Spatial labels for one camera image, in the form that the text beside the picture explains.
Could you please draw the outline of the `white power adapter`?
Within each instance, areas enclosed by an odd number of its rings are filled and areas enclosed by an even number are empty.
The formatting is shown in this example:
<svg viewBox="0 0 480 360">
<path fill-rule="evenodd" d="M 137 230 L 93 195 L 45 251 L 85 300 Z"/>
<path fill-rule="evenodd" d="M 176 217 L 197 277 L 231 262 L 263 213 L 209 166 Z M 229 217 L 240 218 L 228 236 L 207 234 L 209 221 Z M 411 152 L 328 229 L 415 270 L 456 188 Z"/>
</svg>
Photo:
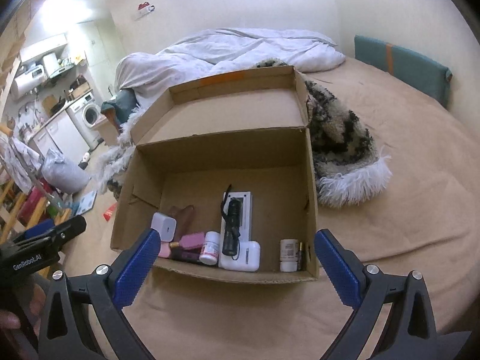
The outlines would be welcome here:
<svg viewBox="0 0 480 360">
<path fill-rule="evenodd" d="M 157 231 L 162 242 L 172 242 L 176 233 L 176 219 L 155 212 L 151 219 L 150 229 Z"/>
</svg>

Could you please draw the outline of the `pink plug with gold prongs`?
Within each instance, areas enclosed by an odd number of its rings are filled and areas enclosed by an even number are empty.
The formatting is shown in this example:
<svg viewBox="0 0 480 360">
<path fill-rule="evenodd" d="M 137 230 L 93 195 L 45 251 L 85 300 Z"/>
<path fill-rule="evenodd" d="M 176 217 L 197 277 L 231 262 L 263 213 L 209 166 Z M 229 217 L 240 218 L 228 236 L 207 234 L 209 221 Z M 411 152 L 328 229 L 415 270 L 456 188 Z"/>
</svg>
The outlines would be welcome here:
<svg viewBox="0 0 480 360">
<path fill-rule="evenodd" d="M 186 234 L 182 236 L 179 241 L 173 241 L 169 243 L 170 248 L 182 248 L 182 250 L 197 250 L 203 247 L 205 242 L 205 233 L 196 232 L 192 234 Z"/>
</svg>

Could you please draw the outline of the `black tube with pink print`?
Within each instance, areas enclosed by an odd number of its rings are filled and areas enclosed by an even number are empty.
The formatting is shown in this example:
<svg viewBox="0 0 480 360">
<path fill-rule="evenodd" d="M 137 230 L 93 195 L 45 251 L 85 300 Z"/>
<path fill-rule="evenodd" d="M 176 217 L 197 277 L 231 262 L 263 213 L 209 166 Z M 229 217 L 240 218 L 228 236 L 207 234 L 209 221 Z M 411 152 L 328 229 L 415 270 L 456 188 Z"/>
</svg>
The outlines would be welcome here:
<svg viewBox="0 0 480 360">
<path fill-rule="evenodd" d="M 183 263 L 192 263 L 197 265 L 202 265 L 199 259 L 200 253 L 198 250 L 181 250 L 174 249 L 171 252 L 170 258 L 175 261 Z"/>
</svg>

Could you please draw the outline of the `red snack package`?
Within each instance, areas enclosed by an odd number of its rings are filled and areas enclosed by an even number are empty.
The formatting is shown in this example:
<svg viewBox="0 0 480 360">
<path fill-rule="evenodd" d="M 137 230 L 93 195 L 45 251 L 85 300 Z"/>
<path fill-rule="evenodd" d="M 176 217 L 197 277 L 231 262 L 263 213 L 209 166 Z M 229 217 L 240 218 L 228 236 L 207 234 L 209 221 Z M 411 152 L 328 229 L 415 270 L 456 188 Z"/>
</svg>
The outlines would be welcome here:
<svg viewBox="0 0 480 360">
<path fill-rule="evenodd" d="M 108 222 L 116 211 L 117 203 L 112 204 L 106 211 L 103 212 L 103 218 Z"/>
</svg>

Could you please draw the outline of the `black flashlight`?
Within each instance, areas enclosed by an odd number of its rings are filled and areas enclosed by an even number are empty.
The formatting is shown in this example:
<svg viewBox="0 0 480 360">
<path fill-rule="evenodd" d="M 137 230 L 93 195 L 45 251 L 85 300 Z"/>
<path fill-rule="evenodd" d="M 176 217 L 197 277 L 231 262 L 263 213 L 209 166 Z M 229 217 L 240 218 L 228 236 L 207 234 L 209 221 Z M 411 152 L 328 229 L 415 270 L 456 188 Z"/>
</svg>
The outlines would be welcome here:
<svg viewBox="0 0 480 360">
<path fill-rule="evenodd" d="M 226 189 L 226 192 L 231 192 L 232 185 Z M 231 200 L 229 204 L 229 213 L 223 214 L 222 207 L 224 203 L 220 204 L 220 214 L 224 219 L 224 240 L 222 244 L 222 254 L 226 256 L 235 256 L 239 251 L 239 201 Z"/>
</svg>

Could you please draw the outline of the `white rectangular device holder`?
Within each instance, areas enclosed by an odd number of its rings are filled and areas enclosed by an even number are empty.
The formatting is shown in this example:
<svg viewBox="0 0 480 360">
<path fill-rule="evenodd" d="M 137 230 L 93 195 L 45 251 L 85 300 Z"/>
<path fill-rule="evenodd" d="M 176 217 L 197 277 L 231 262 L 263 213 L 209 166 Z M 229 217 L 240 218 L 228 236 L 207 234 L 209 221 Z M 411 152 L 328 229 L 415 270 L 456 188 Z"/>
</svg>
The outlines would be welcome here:
<svg viewBox="0 0 480 360">
<path fill-rule="evenodd" d="M 252 194 L 249 191 L 243 192 L 224 192 L 222 212 L 224 215 L 229 213 L 230 201 L 239 201 L 239 241 L 249 242 L 251 240 L 252 228 Z"/>
</svg>

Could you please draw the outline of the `pink translucent massage comb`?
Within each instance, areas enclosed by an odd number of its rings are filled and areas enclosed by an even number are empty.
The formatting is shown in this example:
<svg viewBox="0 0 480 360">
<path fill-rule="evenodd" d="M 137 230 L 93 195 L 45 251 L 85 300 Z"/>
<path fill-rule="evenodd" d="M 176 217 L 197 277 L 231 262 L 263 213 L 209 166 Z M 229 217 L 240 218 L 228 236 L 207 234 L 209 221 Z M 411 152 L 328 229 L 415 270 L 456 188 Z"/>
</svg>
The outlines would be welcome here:
<svg viewBox="0 0 480 360">
<path fill-rule="evenodd" d="M 182 236 L 189 233 L 191 224 L 194 221 L 195 209 L 192 205 L 187 205 L 184 208 L 173 205 L 168 210 L 167 216 L 176 220 L 176 230 L 173 240 L 174 242 L 179 242 Z"/>
</svg>

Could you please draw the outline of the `white bottle with qr label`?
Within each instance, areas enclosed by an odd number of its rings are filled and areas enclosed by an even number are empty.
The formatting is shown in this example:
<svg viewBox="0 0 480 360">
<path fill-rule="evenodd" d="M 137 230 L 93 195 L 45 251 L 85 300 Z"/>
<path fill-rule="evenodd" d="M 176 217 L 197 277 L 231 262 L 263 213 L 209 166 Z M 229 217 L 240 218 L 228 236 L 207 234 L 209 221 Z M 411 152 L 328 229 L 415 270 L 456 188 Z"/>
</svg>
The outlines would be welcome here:
<svg viewBox="0 0 480 360">
<path fill-rule="evenodd" d="M 282 239 L 280 241 L 280 271 L 297 272 L 299 264 L 299 241 Z"/>
</svg>

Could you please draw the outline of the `white pill bottle red label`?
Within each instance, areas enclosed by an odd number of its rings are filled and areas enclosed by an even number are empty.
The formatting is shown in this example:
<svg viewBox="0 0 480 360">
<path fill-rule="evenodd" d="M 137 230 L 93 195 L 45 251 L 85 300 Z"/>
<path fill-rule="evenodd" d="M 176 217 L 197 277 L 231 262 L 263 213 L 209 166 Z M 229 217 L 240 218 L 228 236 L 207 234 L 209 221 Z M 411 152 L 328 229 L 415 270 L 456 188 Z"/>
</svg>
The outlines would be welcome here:
<svg viewBox="0 0 480 360">
<path fill-rule="evenodd" d="M 218 264 L 221 234 L 210 231 L 205 234 L 199 261 L 207 266 Z"/>
</svg>

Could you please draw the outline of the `open cardboard box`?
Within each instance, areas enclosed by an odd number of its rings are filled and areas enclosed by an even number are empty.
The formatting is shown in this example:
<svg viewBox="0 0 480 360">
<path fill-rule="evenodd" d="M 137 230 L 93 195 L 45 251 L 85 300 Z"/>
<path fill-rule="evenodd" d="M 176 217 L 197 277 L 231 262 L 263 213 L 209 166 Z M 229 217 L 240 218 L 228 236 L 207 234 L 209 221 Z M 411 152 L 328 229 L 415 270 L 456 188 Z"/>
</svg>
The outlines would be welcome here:
<svg viewBox="0 0 480 360">
<path fill-rule="evenodd" d="M 307 90 L 291 66 L 262 67 L 168 89 L 133 127 L 111 247 L 128 249 L 155 212 L 192 205 L 193 232 L 221 225 L 221 200 L 252 194 L 257 272 L 227 271 L 158 258 L 166 271 L 210 281 L 288 284 L 314 281 L 317 194 L 305 106 Z M 280 271 L 280 241 L 299 243 L 298 271 Z"/>
</svg>

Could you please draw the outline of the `pink cloud shaped device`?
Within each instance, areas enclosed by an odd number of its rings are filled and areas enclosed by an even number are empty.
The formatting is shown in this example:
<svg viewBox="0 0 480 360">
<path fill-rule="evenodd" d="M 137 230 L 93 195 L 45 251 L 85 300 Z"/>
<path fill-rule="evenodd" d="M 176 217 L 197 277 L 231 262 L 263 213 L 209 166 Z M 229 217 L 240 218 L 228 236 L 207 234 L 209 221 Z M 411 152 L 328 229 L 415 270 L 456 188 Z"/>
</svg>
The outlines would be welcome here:
<svg viewBox="0 0 480 360">
<path fill-rule="evenodd" d="M 158 254 L 159 258 L 170 258 L 172 253 L 172 248 L 169 242 L 162 242 L 160 245 L 160 252 Z"/>
</svg>

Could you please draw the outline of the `white duvet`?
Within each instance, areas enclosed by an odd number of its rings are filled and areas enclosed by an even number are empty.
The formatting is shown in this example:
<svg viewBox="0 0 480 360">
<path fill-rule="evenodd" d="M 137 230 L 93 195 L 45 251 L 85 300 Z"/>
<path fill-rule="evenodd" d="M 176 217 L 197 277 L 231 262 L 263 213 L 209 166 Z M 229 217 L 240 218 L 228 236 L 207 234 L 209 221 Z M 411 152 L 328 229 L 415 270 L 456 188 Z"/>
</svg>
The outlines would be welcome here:
<svg viewBox="0 0 480 360">
<path fill-rule="evenodd" d="M 250 69 L 278 59 L 300 72 L 335 69 L 346 56 L 325 35 L 302 29 L 207 29 L 155 54 L 135 52 L 117 64 L 115 89 L 131 89 L 149 107 L 168 88 L 191 80 Z"/>
</svg>

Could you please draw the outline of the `white washing machine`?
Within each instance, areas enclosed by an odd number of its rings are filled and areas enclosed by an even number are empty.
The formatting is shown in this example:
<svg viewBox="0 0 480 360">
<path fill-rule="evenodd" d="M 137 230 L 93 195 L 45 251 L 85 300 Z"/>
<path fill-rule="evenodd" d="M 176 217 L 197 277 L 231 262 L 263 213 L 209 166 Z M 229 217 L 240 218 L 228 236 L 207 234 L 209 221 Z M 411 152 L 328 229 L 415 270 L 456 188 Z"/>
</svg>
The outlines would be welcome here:
<svg viewBox="0 0 480 360">
<path fill-rule="evenodd" d="M 94 130 L 94 126 L 99 121 L 101 113 L 100 107 L 95 102 L 93 91 L 90 90 L 72 101 L 67 107 L 67 113 L 89 148 L 95 150 L 101 136 Z"/>
</svg>

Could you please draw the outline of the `white earbuds charging case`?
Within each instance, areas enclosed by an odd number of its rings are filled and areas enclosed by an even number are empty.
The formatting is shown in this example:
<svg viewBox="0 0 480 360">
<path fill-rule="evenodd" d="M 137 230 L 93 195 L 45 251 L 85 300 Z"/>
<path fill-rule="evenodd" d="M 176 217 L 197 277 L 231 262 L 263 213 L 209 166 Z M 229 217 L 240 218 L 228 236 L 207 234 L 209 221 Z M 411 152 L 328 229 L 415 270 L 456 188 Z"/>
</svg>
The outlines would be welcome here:
<svg viewBox="0 0 480 360">
<path fill-rule="evenodd" d="M 219 255 L 220 268 L 234 272 L 257 272 L 260 269 L 261 247 L 257 241 L 242 241 L 238 253 L 231 257 Z"/>
</svg>

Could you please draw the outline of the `grey stuffed bag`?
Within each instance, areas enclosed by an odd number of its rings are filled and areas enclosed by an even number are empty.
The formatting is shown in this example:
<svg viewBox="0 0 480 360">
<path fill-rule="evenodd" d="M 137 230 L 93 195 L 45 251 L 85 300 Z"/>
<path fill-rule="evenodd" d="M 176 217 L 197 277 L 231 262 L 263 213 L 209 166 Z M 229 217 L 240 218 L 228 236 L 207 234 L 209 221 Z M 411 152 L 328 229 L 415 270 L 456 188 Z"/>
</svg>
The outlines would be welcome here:
<svg viewBox="0 0 480 360">
<path fill-rule="evenodd" d="M 49 149 L 41 168 L 43 178 L 66 194 L 75 194 L 89 183 L 90 175 L 58 150 Z"/>
</svg>

